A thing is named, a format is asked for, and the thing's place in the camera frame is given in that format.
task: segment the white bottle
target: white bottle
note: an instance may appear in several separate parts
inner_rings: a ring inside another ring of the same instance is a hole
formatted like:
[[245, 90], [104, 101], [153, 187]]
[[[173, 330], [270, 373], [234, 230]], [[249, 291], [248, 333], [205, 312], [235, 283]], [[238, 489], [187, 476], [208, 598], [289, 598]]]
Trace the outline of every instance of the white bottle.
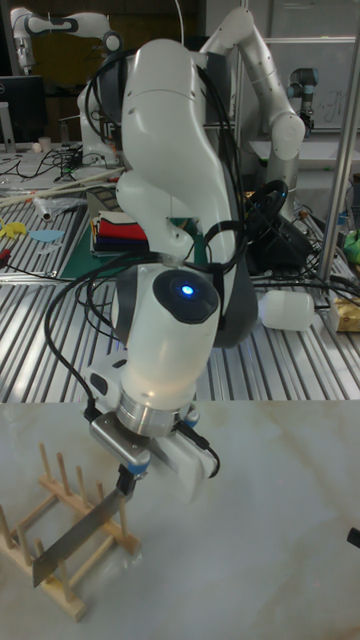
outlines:
[[268, 291], [259, 302], [259, 316], [269, 329], [305, 331], [314, 318], [314, 301], [308, 293]]

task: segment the knife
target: knife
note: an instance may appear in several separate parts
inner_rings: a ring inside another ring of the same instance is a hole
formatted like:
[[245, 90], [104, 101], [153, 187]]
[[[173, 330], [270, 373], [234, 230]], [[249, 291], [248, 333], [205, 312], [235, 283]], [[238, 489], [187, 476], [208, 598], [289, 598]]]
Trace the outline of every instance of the knife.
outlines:
[[64, 533], [51, 547], [33, 562], [33, 587], [37, 587], [57, 569], [59, 560], [69, 558], [105, 522], [119, 511], [122, 493], [114, 489], [86, 516]]

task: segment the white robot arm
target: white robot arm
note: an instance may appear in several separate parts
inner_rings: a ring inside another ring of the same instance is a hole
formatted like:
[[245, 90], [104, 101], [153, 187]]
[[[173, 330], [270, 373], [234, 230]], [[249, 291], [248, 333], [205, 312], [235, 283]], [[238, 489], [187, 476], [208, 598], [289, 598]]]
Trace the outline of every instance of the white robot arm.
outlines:
[[[42, 18], [28, 9], [20, 7], [11, 11], [11, 24], [19, 64], [25, 75], [31, 74], [32, 67], [36, 64], [32, 51], [32, 37], [62, 32], [79, 38], [99, 38], [108, 55], [121, 51], [123, 47], [121, 36], [110, 29], [108, 18], [100, 13], [76, 13], [65, 18], [52, 18], [48, 15], [47, 18]], [[93, 91], [90, 92], [89, 117], [94, 128], [91, 127], [85, 114], [86, 90], [87, 88], [78, 97], [83, 155], [86, 156], [87, 163], [91, 165], [96, 166], [103, 163], [106, 166], [116, 165], [117, 159], [113, 149], [102, 142], [100, 137], [94, 133], [98, 122], [92, 117], [92, 114], [98, 111], [98, 104]]]
[[[226, 54], [241, 43], [259, 96], [267, 91], [262, 103], [277, 141], [272, 164], [280, 162], [284, 171], [297, 158], [304, 125], [289, 107], [251, 15], [235, 12], [225, 24], [226, 37], [220, 27], [205, 46], [203, 58], [206, 50]], [[254, 71], [255, 64], [264, 72]], [[200, 75], [191, 53], [170, 40], [149, 42], [136, 54], [122, 118], [123, 148], [132, 170], [121, 176], [117, 199], [144, 229], [150, 250], [163, 258], [162, 264], [131, 267], [118, 276], [112, 325], [126, 351], [102, 374], [93, 368], [87, 378], [98, 406], [107, 412], [107, 417], [92, 421], [93, 435], [124, 461], [129, 461], [126, 434], [142, 438], [139, 444], [161, 461], [159, 469], [175, 470], [190, 497], [213, 473], [214, 458], [174, 429], [188, 419], [196, 380], [219, 333], [219, 320], [225, 319], [226, 329], [231, 322], [236, 325], [231, 344], [219, 345], [233, 346], [248, 335], [257, 315], [244, 256], [233, 262], [238, 248], [233, 203], [238, 194], [234, 185], [229, 186], [204, 131]], [[171, 224], [174, 217], [198, 219], [205, 236], [219, 229], [210, 234], [209, 246], [222, 287], [213, 280], [211, 268], [204, 273], [191, 268], [187, 260], [192, 239]], [[132, 457], [130, 467], [143, 469], [148, 463], [144, 457], [136, 465]]]
[[254, 24], [252, 14], [242, 7], [233, 9], [226, 16], [201, 52], [227, 56], [234, 47], [240, 50], [270, 130], [271, 153], [266, 180], [283, 180], [287, 184], [289, 194], [281, 213], [292, 220], [304, 123], [289, 103], [274, 60]]
[[122, 48], [122, 39], [110, 29], [109, 20], [100, 13], [75, 13], [65, 18], [47, 18], [32, 13], [25, 7], [11, 11], [11, 25], [20, 67], [25, 75], [31, 73], [35, 59], [31, 38], [46, 33], [61, 31], [79, 38], [99, 38], [107, 53], [115, 53]]

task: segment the yellow object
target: yellow object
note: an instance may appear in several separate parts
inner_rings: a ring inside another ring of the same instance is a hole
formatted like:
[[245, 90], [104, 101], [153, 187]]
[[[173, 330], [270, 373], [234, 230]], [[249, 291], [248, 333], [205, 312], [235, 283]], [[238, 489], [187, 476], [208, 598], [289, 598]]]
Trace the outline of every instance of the yellow object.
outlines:
[[[360, 304], [360, 298], [352, 298]], [[360, 331], [360, 307], [350, 301], [336, 298], [331, 303], [329, 319], [335, 331]]]
[[15, 238], [16, 233], [26, 234], [26, 227], [22, 222], [9, 222], [5, 224], [3, 219], [0, 218], [0, 238], [6, 236], [7, 238]]

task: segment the wire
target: wire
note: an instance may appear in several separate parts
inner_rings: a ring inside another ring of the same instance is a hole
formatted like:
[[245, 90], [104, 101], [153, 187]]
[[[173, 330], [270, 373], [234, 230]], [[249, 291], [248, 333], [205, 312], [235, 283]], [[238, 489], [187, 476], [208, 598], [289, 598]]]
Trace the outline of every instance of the wire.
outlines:
[[118, 268], [128, 267], [133, 264], [134, 265], [135, 264], [153, 264], [153, 263], [159, 262], [160, 260], [161, 260], [161, 254], [150, 252], [150, 251], [144, 256], [141, 256], [139, 258], [137, 257], [135, 260], [134, 260], [133, 254], [130, 252], [127, 252], [120, 257], [114, 258], [110, 262], [107, 262], [106, 264], [101, 265], [96, 269], [88, 271], [84, 275], [79, 276], [78, 278], [76, 278], [75, 280], [67, 284], [51, 301], [49, 308], [45, 314], [44, 332], [45, 332], [46, 343], [49, 349], [55, 355], [55, 357], [68, 369], [68, 371], [70, 371], [70, 373], [76, 378], [79, 384], [83, 387], [88, 397], [88, 404], [87, 404], [85, 415], [89, 420], [92, 420], [94, 415], [96, 415], [95, 399], [94, 399], [93, 393], [91, 391], [91, 388], [87, 384], [87, 382], [81, 376], [81, 374], [75, 369], [75, 367], [71, 364], [71, 362], [69, 362], [62, 355], [61, 351], [56, 347], [51, 337], [52, 330], [53, 330], [53, 325], [51, 324], [53, 313], [57, 305], [62, 301], [62, 299], [67, 295], [67, 293], [69, 293], [72, 289], [77, 287], [79, 284], [83, 282], [85, 283], [90, 278], [94, 279], [97, 275], [99, 275], [103, 271], [108, 271], [109, 269], [113, 269], [116, 267]]
[[27, 276], [33, 276], [34, 278], [40, 278], [41, 280], [47, 280], [48, 282], [50, 281], [54, 281], [54, 282], [62, 282], [64, 284], [64, 282], [72, 282], [72, 280], [66, 280], [65, 278], [53, 278], [52, 276], [41, 276], [38, 275], [37, 273], [31, 273], [31, 271], [25, 271], [25, 269], [20, 269], [19, 267], [15, 267], [12, 264], [7, 263], [6, 268], [9, 269], [14, 269], [14, 271], [19, 271], [20, 273], [25, 273]]
[[179, 22], [180, 22], [180, 34], [181, 34], [181, 44], [184, 46], [184, 20], [182, 17], [182, 13], [181, 13], [181, 7], [180, 7], [180, 3], [179, 0], [174, 0], [175, 4], [176, 4], [176, 8], [179, 14]]
[[212, 472], [211, 476], [209, 476], [209, 478], [215, 478], [215, 476], [219, 473], [219, 470], [220, 470], [220, 458], [218, 454], [214, 451], [214, 449], [210, 447], [210, 442], [206, 440], [206, 438], [201, 436], [199, 433], [197, 433], [195, 429], [190, 427], [183, 420], [179, 420], [179, 422], [175, 424], [175, 429], [177, 431], [180, 431], [180, 433], [183, 436], [185, 436], [185, 438], [188, 438], [189, 440], [194, 442], [194, 444], [196, 444], [196, 446], [199, 447], [199, 449], [201, 449], [202, 451], [208, 451], [212, 455], [212, 457], [215, 459], [216, 465], [215, 465], [214, 471]]

